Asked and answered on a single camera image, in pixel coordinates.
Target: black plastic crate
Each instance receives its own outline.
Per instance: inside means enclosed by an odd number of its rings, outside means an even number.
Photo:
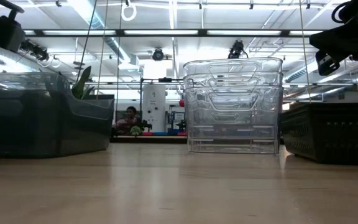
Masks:
[[[358,103],[312,103],[282,115],[287,151],[323,164],[358,164]]]

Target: person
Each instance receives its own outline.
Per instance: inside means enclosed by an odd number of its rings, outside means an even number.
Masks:
[[[127,118],[117,121],[115,128],[120,134],[129,134],[131,127],[136,124],[136,108],[130,106],[127,108]]]

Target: stacked plastic bins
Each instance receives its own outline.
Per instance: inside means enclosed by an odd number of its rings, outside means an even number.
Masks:
[[[189,151],[278,153],[282,60],[195,61],[184,71]]]

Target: dark hair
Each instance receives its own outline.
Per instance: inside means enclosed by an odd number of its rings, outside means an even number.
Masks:
[[[134,113],[136,113],[136,108],[133,106],[128,106],[127,110],[132,110]]]

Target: dark plastic bin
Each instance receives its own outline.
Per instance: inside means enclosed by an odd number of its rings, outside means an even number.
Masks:
[[[77,100],[57,74],[0,74],[0,157],[48,158],[105,150],[114,96]]]
[[[312,103],[282,115],[287,151],[323,164],[358,164],[358,103]]]

